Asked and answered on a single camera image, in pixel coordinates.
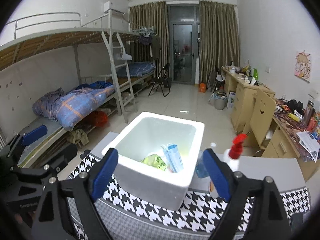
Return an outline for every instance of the poster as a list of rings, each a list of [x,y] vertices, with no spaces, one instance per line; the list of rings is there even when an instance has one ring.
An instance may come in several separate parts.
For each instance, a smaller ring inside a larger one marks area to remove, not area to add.
[[[303,52],[297,52],[294,75],[310,82],[311,55]]]

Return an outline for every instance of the folding chair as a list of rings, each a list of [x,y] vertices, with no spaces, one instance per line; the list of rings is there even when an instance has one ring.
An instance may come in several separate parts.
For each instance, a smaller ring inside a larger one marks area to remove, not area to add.
[[[153,78],[153,79],[151,80],[151,82],[153,82],[153,86],[152,86],[152,88],[151,88],[150,93],[149,93],[148,96],[150,96],[152,90],[155,89],[155,90],[157,91],[159,87],[161,88],[161,91],[162,91],[162,94],[163,94],[164,97],[166,97],[167,95],[169,95],[169,93],[170,93],[170,86],[168,86],[169,92],[168,92],[166,95],[164,94],[163,88],[162,88],[162,85],[164,85],[164,82],[167,82],[167,83],[169,84],[169,77],[168,77],[169,68],[170,68],[170,64],[165,65],[165,66],[160,70],[160,72],[158,73],[158,76],[157,76],[156,78]]]

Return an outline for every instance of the blue face mask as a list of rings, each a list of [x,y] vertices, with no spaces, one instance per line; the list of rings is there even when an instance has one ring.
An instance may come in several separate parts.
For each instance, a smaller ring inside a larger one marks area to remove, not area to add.
[[[167,158],[169,168],[173,172],[182,171],[183,164],[178,150],[178,146],[176,144],[169,143],[167,147],[165,145],[161,145],[161,148],[164,152],[165,157]]]

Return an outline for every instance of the green plastic bag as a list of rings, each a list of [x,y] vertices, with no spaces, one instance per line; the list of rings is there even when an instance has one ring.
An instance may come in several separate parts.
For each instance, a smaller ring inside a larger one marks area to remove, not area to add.
[[[140,162],[144,163],[144,164],[146,164],[148,166],[151,166],[151,167],[157,168],[159,170],[162,170],[162,171],[166,171],[168,169],[168,166],[164,163],[162,158],[157,154],[153,154],[153,155],[150,155],[148,157],[145,157]]]

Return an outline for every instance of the olive curtain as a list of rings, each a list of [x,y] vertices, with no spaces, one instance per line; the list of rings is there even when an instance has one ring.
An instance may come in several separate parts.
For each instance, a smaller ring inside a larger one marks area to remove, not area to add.
[[[169,63],[169,27],[168,9],[165,1],[147,3],[130,7],[130,22],[145,27],[155,28],[160,37],[160,59],[156,60],[156,72]],[[130,46],[133,61],[150,61],[149,46],[141,45],[138,41]]]
[[[208,82],[212,70],[240,63],[238,23],[234,5],[200,1],[200,79]]]

